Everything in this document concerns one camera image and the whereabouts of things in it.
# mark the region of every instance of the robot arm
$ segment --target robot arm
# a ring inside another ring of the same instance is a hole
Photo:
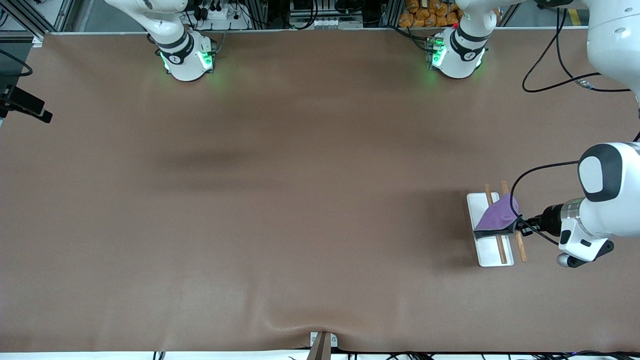
[[[578,175],[585,197],[549,206],[527,221],[560,237],[557,261],[572,268],[611,252],[612,236],[640,237],[640,143],[590,147]]]
[[[497,25],[493,9],[525,0],[456,0],[465,15],[457,28],[435,35],[443,44],[431,56],[431,64],[450,78],[462,79],[480,66],[484,46]]]
[[[587,55],[604,76],[640,94],[640,4],[637,0],[581,0],[589,8]]]
[[[186,0],[106,0],[142,25],[160,48],[164,67],[176,79],[192,81],[213,68],[211,39],[187,31],[176,14]]]

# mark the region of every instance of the metal frame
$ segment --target metal frame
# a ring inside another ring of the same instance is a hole
[[[63,31],[68,23],[68,14],[74,1],[62,0],[56,21],[51,24],[44,15],[26,0],[2,0],[0,8],[25,29],[25,31],[2,31],[3,41],[27,42],[34,37],[42,41],[47,33]]]
[[[39,40],[46,33],[55,31],[47,19],[24,0],[3,0],[0,6]]]
[[[249,9],[251,22],[254,29],[266,29],[268,3],[264,0],[244,0],[244,5]]]
[[[516,13],[516,11],[518,11],[518,9],[520,8],[521,4],[522,3],[509,6],[507,11],[502,13],[502,22],[498,26],[500,26],[502,28],[507,26],[507,24],[509,24],[509,21],[511,21],[511,19],[513,18],[513,16]]]
[[[331,336],[328,332],[319,332],[307,360],[331,360]]]

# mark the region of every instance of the wooden chopstick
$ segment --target wooden chopstick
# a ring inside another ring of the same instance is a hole
[[[486,200],[489,203],[489,206],[493,205],[493,197],[491,196],[491,188],[489,184],[484,186],[484,194],[486,195]],[[495,240],[498,242],[498,251],[500,252],[500,262],[503,264],[507,263],[507,254],[504,253],[504,244],[502,243],[502,236],[496,235]]]
[[[502,194],[503,195],[508,194],[509,187],[507,186],[507,182],[505,180],[502,180],[501,185],[502,185]],[[522,233],[520,232],[520,230],[516,230],[516,241],[518,242],[518,251],[520,251],[520,260],[522,260],[523,263],[526,263],[527,253],[524,250],[524,242],[522,241]]]

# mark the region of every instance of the brown table surface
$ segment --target brown table surface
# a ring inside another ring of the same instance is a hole
[[[630,140],[636,102],[525,94],[552,31],[498,31],[455,81],[392,31],[231,34],[179,83],[143,36],[48,36],[19,85],[45,125],[1,129],[0,348],[640,350],[640,242],[577,270],[531,236],[480,268],[465,195]],[[565,61],[589,71],[586,31]],[[531,87],[564,79],[554,54]],[[594,84],[607,85],[606,79]],[[527,216],[575,167],[517,189]]]

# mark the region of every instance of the purple napkin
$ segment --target purple napkin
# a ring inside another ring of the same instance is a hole
[[[474,231],[499,231],[509,229],[517,220],[509,205],[511,194],[505,194],[484,212]],[[518,202],[513,199],[513,208],[519,213]]]

